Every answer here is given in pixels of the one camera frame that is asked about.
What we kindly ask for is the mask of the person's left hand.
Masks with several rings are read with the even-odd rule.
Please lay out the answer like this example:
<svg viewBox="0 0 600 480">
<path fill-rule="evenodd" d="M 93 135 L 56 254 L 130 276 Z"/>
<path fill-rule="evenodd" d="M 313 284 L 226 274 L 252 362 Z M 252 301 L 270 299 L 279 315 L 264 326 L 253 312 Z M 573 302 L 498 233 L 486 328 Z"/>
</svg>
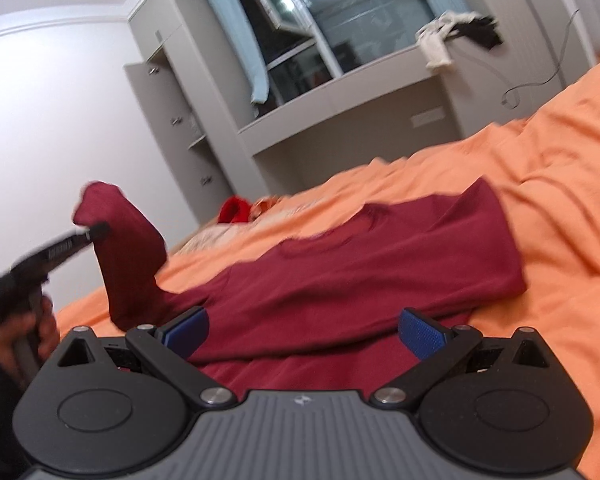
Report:
<svg viewBox="0 0 600 480">
<path fill-rule="evenodd" d="M 60 333 L 50 298 L 43 295 L 40 308 L 40 316 L 36 316 L 33 312 L 17 313 L 0 324 L 0 367 L 19 385 L 24 383 L 24 376 L 16 360 L 16 341 L 37 332 L 38 348 L 36 352 L 42 362 L 48 359 L 60 341 Z"/>
</svg>

